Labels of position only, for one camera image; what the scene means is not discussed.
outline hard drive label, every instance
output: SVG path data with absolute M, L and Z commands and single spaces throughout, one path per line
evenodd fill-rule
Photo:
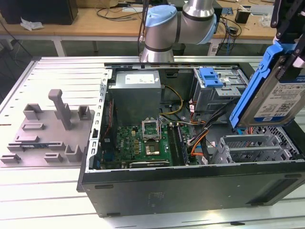
M 302 98 L 304 93 L 304 83 L 278 83 L 254 116 L 254 119 L 258 122 L 282 119 Z

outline blue plastic bracket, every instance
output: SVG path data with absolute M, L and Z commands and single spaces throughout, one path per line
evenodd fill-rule
M 218 74 L 213 68 L 200 68 L 200 76 L 204 82 L 205 87 L 223 87 L 224 84 L 219 80 Z
M 245 89 L 236 107 L 230 115 L 230 121 L 233 128 L 237 127 L 244 109 L 248 107 L 248 104 L 251 102 L 250 99 L 252 95 L 255 93 L 258 86 L 261 85 L 260 83 L 270 74 L 270 63 L 273 57 L 280 52 L 287 53 L 294 48 L 295 44 L 279 44 L 278 42 L 275 42 L 273 45 L 267 48 L 262 61 L 258 65 L 257 70 L 248 84 L 248 87 Z

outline cylindrical holder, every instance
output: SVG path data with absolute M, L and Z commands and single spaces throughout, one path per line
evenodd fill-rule
M 237 10 L 236 16 L 235 16 L 235 22 L 240 24 L 246 24 L 250 15 L 250 11 L 246 10 Z

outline sticker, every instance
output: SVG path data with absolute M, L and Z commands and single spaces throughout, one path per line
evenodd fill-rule
M 125 76 L 126 84 L 139 84 L 139 83 L 154 83 L 153 74 L 128 74 Z
M 221 78 L 221 81 L 222 81 L 222 82 L 230 82 L 230 80 L 227 79 L 227 78 Z
M 278 83 L 260 107 L 256 121 L 275 121 L 285 117 L 305 93 L 305 84 Z
M 209 163 L 208 160 L 207 160 L 204 156 L 202 157 L 201 161 L 202 161 L 205 165 L 207 165 L 207 164 Z

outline paper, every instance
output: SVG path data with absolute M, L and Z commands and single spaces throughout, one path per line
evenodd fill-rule
M 29 30 L 29 31 L 32 31 L 32 30 L 37 30 L 37 29 L 42 29 L 44 28 L 44 26 L 42 25 L 41 22 L 31 22 L 31 21 L 26 21 L 24 20 L 23 18 L 21 18 L 21 23 L 20 25 Z

